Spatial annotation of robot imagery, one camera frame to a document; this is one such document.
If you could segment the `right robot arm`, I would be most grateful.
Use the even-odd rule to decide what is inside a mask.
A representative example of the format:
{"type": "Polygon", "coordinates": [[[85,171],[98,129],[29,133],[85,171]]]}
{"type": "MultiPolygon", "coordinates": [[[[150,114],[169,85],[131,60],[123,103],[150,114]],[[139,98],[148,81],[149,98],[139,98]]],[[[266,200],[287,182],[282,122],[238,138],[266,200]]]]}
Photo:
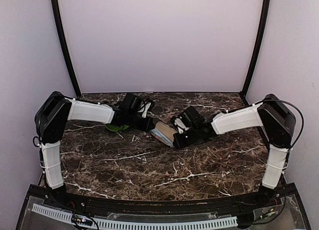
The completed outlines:
{"type": "Polygon", "coordinates": [[[255,195],[254,202],[259,207],[265,207],[273,200],[271,189],[277,187],[288,165],[289,154],[298,141],[294,137],[297,120],[290,108],[295,109],[296,106],[273,94],[246,107],[215,114],[209,119],[205,119],[190,106],[171,118],[171,123],[177,128],[177,133],[173,134],[173,146],[181,149],[199,140],[206,141],[235,130],[263,128],[269,143],[267,166],[262,180],[265,188],[255,195]]]}

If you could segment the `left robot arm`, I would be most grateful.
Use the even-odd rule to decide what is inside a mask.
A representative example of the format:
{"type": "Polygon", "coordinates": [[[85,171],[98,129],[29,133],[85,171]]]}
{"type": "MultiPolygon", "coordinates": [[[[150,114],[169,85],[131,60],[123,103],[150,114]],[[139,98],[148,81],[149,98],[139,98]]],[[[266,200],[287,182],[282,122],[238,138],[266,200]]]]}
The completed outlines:
{"type": "Polygon", "coordinates": [[[59,208],[70,204],[70,196],[60,187],[64,185],[61,172],[60,144],[68,121],[92,121],[148,132],[155,128],[154,120],[148,116],[154,102],[127,93],[122,101],[95,103],[67,97],[55,91],[34,117],[37,135],[33,144],[40,149],[40,163],[46,183],[51,189],[51,200],[59,208]]]}

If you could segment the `plaid sunglasses case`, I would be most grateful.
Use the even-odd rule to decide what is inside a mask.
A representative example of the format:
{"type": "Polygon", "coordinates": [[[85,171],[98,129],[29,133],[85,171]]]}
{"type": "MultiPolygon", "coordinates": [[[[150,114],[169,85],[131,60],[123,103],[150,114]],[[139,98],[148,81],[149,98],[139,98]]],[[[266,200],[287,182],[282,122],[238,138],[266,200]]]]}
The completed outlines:
{"type": "Polygon", "coordinates": [[[173,128],[171,128],[169,125],[159,121],[156,123],[155,128],[161,133],[163,133],[164,136],[166,136],[172,143],[173,143],[173,134],[177,133],[177,131],[173,128]]]}

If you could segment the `light blue cleaning cloth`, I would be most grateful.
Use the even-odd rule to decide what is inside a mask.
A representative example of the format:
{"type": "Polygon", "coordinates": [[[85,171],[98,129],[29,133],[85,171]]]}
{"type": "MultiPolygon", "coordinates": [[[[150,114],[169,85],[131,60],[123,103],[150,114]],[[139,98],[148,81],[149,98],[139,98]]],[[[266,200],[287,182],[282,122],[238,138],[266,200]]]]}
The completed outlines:
{"type": "Polygon", "coordinates": [[[156,138],[158,139],[160,142],[168,145],[168,146],[173,146],[173,143],[166,137],[163,135],[163,133],[161,133],[160,131],[158,131],[157,129],[152,129],[150,130],[150,133],[156,138]]]}

